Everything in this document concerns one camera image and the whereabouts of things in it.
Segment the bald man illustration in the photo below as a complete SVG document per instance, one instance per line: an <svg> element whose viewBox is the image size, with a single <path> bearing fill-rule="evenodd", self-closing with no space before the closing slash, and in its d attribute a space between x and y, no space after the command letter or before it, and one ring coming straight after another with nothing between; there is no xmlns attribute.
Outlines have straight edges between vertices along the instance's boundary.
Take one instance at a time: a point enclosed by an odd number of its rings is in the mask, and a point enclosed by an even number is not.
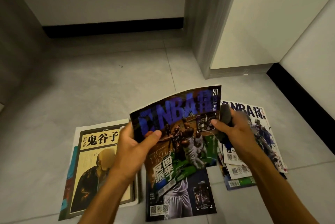
<svg viewBox="0 0 335 224"><path fill-rule="evenodd" d="M79 179L72 202L71 212L85 210L99 188L105 183L109 169L115 159L115 150L107 148L102 150L96 158L96 166L85 171Z"/></svg>

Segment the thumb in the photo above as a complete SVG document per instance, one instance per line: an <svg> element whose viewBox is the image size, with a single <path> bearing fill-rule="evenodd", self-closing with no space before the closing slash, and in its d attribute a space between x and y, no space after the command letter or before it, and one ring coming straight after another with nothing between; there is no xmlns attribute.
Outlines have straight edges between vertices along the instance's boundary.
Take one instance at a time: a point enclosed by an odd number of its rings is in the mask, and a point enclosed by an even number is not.
<svg viewBox="0 0 335 224"><path fill-rule="evenodd" d="M223 122L220 122L216 119L212 119L211 121L211 124L216 128L218 129L219 131L221 132L224 132L226 133L227 135L232 131L232 127L229 127L228 125L226 125L225 123Z"/></svg>
<svg viewBox="0 0 335 224"><path fill-rule="evenodd" d="M161 138L162 132L160 130L154 131L150 136L140 142L139 147L146 153L158 142Z"/></svg>

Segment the magazine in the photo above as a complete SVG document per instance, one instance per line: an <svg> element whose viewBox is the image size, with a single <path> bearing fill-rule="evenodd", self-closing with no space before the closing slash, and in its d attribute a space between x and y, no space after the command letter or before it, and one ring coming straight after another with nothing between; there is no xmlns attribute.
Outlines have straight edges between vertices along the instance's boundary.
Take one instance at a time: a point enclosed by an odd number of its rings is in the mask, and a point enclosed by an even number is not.
<svg viewBox="0 0 335 224"><path fill-rule="evenodd" d="M245 114L247 114L247 118L249 120L248 123L255 135L257 144L270 158L279 172L287 173L287 167L283 162L283 158L281 157L277 142L273 136L264 109L261 107L230 101L222 101L222 104L228 104L232 109L236 111L243 111ZM219 147L222 148L224 163L246 166L246 164L240 160L237 153L235 152L234 147L232 147L229 141L225 142L224 144L219 144Z"/></svg>
<svg viewBox="0 0 335 224"><path fill-rule="evenodd" d="M151 103L130 114L135 140L159 129L162 136L145 160L148 180L158 196L206 166L216 165L221 86L199 87Z"/></svg>
<svg viewBox="0 0 335 224"><path fill-rule="evenodd" d="M232 179L229 175L226 165L221 161L219 156L217 157L217 161L219 163L221 173L224 176L224 184L226 185L227 190L247 188L256 185L256 181L253 176Z"/></svg>
<svg viewBox="0 0 335 224"><path fill-rule="evenodd" d="M82 215L104 184L128 119L77 127L59 220ZM124 193L120 207L138 204L138 177Z"/></svg>
<svg viewBox="0 0 335 224"><path fill-rule="evenodd" d="M206 168L183 179L163 197L146 182L146 221L216 213Z"/></svg>
<svg viewBox="0 0 335 224"><path fill-rule="evenodd" d="M221 150L218 148L217 155L220 158L220 161L224 163L224 157L221 154ZM225 164L229 175L232 179L239 179L243 177L252 176L250 169L247 166L238 166L238 165L231 165Z"/></svg>

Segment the black baseboard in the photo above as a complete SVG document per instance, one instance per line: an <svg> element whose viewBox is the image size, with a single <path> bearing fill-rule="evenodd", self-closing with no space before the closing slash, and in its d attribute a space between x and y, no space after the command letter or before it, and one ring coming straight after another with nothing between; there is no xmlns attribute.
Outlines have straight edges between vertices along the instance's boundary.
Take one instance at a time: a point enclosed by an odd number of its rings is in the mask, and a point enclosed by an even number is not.
<svg viewBox="0 0 335 224"><path fill-rule="evenodd" d="M43 30L49 38L67 38L98 34L181 29L183 25L184 18L175 17L170 19L144 19L104 23L52 25L43 26Z"/></svg>
<svg viewBox="0 0 335 224"><path fill-rule="evenodd" d="M335 154L335 144L330 133L330 130L335 128L335 120L280 64L274 63L267 74L326 146Z"/></svg>

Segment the floor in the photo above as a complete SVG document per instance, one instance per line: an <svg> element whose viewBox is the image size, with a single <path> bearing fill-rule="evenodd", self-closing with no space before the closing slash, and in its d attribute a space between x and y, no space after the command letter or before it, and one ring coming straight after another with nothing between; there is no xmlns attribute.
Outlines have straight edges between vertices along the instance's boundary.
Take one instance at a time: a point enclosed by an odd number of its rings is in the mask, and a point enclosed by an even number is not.
<svg viewBox="0 0 335 224"><path fill-rule="evenodd" d="M158 31L54 41L0 113L0 224L57 223L75 127L128 118L176 91L217 83L223 99L265 108L289 183L320 223L335 222L335 155L266 74L204 80L182 36ZM208 173L218 213L164 223L272 223L257 187L228 192L217 166ZM120 209L115 220L144 222L143 201Z"/></svg>

